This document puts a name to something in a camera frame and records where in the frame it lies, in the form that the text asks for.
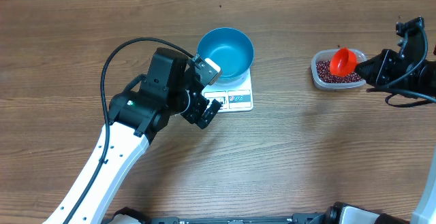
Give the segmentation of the red scoop with blue handle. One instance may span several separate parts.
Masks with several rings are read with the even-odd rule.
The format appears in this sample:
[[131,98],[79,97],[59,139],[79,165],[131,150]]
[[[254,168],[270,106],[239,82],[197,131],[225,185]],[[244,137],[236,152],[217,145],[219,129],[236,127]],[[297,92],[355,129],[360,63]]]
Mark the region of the red scoop with blue handle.
[[333,55],[329,70],[334,76],[345,77],[351,74],[357,66],[357,57],[348,48],[342,48]]

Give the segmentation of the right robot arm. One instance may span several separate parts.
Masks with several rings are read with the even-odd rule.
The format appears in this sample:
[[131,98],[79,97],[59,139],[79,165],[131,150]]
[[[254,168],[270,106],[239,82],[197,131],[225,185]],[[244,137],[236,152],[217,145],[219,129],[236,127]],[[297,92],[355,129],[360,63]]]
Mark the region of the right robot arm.
[[[381,54],[357,64],[354,72],[372,86],[367,90],[369,93],[388,93],[386,103],[395,95],[417,100],[397,104],[397,108],[434,104],[435,62],[426,59],[428,42],[424,19],[418,17],[405,23],[396,23],[396,34],[400,37],[398,52],[384,49]],[[347,204],[332,207],[324,220],[338,224],[406,223],[406,220],[386,213],[378,214]]]

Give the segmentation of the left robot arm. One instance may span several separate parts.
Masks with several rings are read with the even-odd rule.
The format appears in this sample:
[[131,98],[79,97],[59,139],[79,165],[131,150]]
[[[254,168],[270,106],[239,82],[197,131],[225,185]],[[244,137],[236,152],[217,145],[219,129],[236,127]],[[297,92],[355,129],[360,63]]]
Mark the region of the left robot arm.
[[127,173],[172,115],[204,129],[221,104],[202,96],[222,70],[210,58],[168,48],[153,54],[147,74],[110,102],[108,124],[90,158],[47,223],[100,223]]

